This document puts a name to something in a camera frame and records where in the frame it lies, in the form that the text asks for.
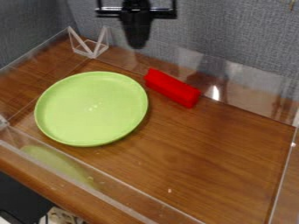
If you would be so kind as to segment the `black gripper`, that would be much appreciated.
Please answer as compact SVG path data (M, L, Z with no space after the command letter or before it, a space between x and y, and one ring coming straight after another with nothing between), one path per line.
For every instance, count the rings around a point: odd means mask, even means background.
M156 8L151 6L150 0L123 0L120 6L104 6L97 0L95 9L99 17L123 17L144 12L151 18L176 18L176 0L171 0L170 8ZM136 49L146 46L151 34L151 19L139 20L138 25L134 21L122 19L122 26L126 32L127 43Z

